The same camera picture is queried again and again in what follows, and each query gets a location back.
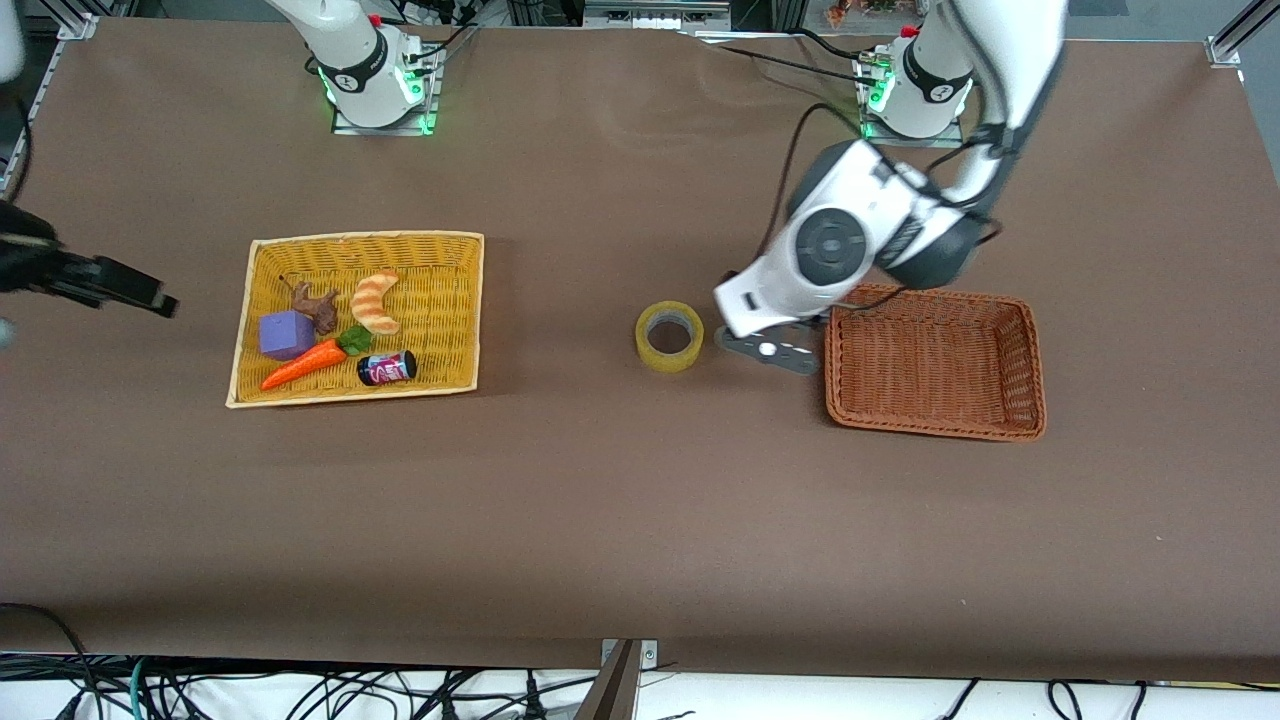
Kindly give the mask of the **yellow tape roll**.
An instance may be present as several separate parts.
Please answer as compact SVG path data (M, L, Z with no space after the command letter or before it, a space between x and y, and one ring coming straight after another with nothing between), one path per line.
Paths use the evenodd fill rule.
M658 325L675 324L686 331L689 342L677 352L663 352L649 334ZM687 304L673 300L659 301L646 307L634 328L637 357L650 370L677 374L689 370L700 357L705 340L705 327L698 313Z

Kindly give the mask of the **purple cube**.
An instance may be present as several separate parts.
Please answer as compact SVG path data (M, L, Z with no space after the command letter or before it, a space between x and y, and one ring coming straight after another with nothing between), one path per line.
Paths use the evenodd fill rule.
M314 320L296 310L264 314L259 318L259 352L271 360L293 360L316 343Z

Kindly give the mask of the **brown wicker basket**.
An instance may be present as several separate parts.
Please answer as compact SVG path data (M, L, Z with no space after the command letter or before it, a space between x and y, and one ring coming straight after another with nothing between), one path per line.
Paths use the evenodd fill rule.
M1036 319L1010 296L860 284L829 311L823 373L842 427L1014 443L1047 427Z

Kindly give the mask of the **orange toy carrot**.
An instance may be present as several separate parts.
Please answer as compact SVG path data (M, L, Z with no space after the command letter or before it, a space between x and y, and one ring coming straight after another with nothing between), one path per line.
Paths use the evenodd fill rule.
M355 325L280 365L260 383L259 388L262 392L271 391L316 372L340 365L348 357L369 351L371 343L372 333L364 325Z

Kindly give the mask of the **brown toy lion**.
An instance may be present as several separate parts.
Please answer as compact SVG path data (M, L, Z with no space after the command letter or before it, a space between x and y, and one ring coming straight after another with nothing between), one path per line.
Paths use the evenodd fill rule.
M316 334L328 336L337 328L338 292L335 290L315 295L312 292L314 284L308 281L293 281L285 275L279 275L279 279L289 291L289 309L308 318Z

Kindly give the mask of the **toy croissant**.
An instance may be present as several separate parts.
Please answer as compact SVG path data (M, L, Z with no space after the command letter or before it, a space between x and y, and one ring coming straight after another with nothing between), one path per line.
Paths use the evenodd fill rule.
M401 324L385 307L385 296L399 281L394 270L385 269L362 278L355 287L349 300L352 318L374 336L393 336L401 332Z

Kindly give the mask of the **yellow wicker basket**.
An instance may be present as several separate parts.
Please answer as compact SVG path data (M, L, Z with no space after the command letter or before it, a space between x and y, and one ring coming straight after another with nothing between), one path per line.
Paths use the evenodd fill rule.
M453 231L375 231L256 240L248 268L227 406L282 407L470 392L480 359L485 259L483 234ZM259 351L259 319L291 306L291 290L335 291L337 331L355 324L349 299L364 278L394 272L384 306L399 333L374 337L371 354L408 350L416 377L366 386L355 357L270 391L260 384L279 365Z

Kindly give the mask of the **metal table edge bracket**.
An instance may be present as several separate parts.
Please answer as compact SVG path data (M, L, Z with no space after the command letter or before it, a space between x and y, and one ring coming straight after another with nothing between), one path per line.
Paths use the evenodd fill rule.
M603 641L602 670L573 720L635 720L641 674L657 666L657 639Z

